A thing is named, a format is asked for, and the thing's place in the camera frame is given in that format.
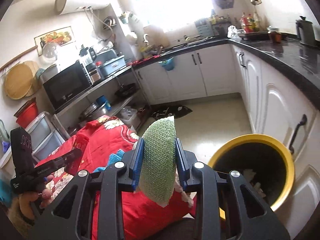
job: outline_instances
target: red bucket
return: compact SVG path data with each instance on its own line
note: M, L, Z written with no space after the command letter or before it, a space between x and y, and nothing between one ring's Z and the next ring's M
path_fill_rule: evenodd
M34 102L18 116L16 123L25 129L38 115L39 110Z

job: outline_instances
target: floor mat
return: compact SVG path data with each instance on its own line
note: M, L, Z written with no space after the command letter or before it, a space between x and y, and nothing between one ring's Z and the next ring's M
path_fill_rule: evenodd
M151 116L156 120L172 115L180 118L191 112L192 110L186 106L160 106Z

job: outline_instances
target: black countertop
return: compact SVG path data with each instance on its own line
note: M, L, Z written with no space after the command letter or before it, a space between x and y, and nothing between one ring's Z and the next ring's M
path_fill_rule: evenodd
M241 38L204 41L174 50L164 56L151 58L137 64L134 69L197 49L227 43L236 45L272 65L294 83L320 110L320 49L306 47L295 39L287 38L286 41L277 45L273 45L269 40L243 41Z

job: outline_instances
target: red floral blanket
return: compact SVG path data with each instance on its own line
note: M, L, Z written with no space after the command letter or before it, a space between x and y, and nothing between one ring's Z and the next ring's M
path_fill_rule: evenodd
M139 137L130 131L120 119L106 120L107 117L104 116L89 122L78 132L89 138L78 170L93 172L97 167L106 166L111 153L116 153L119 149L124 152L130 151L138 140ZM75 137L71 137L38 165L70 151ZM54 179L47 185L54 198L72 178L72 175L64 172L64 168L55 172ZM99 200L99 194L97 194L93 213L92 240L97 239ZM144 239L151 236L170 223L181 219L190 211L188 204L181 200L181 194L175 191L169 205L164 208L149 200L142 192L123 192L122 208L126 240Z

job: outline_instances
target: microwave oven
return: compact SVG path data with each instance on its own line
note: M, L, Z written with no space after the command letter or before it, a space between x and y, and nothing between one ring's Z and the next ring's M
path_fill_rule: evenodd
M87 69L76 61L43 84L44 90L56 112L92 86Z

